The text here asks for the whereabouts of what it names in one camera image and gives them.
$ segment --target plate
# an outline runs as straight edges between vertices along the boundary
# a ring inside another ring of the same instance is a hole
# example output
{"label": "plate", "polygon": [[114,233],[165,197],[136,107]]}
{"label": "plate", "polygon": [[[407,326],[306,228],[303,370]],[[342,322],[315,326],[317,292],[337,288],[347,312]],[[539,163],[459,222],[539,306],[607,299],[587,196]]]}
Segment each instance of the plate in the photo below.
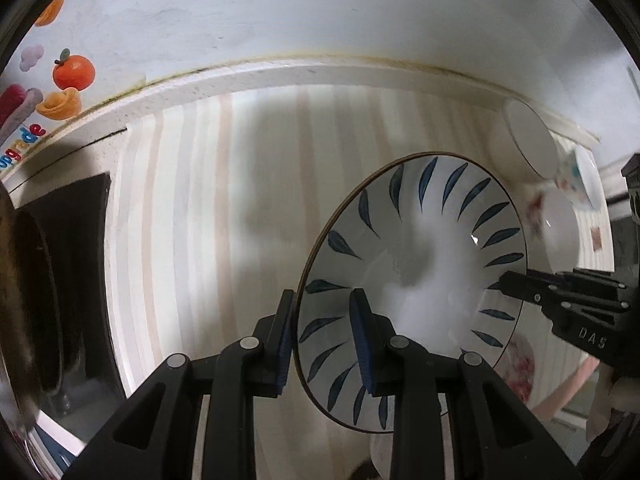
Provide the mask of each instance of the plate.
{"label": "plate", "polygon": [[526,272],[520,219],[501,184],[471,160],[417,153],[370,176],[322,230],[298,287],[294,360],[314,404],[352,430],[390,433],[394,399],[364,387],[349,294],[430,352],[498,361],[522,302],[496,290]]}

